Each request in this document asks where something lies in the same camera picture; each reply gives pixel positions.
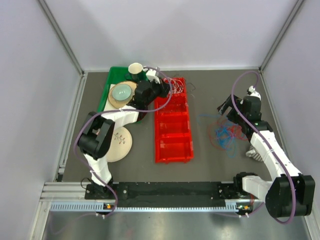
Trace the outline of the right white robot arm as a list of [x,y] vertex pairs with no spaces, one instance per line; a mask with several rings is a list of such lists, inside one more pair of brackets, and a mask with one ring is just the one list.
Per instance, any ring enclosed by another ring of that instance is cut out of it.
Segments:
[[270,124],[262,120],[260,95],[252,93],[244,98],[230,95],[217,110],[240,126],[250,142],[246,155],[261,159],[271,177],[270,181],[266,181],[255,173],[239,173],[233,185],[234,194],[239,198],[254,195],[265,203],[273,218],[310,215],[315,180],[311,175],[302,174],[292,164],[278,144]]

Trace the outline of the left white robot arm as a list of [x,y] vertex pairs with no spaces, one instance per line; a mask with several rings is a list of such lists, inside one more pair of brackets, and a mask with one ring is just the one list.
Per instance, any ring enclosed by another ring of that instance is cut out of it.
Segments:
[[148,109],[149,104],[158,97],[171,98],[172,85],[162,79],[159,82],[142,80],[135,85],[124,106],[88,114],[74,146],[83,154],[83,162],[90,170],[91,181],[96,186],[97,194],[102,198],[109,198],[114,191],[107,163],[107,153],[111,147],[114,131],[142,120],[147,113],[163,109],[163,105],[152,110]]

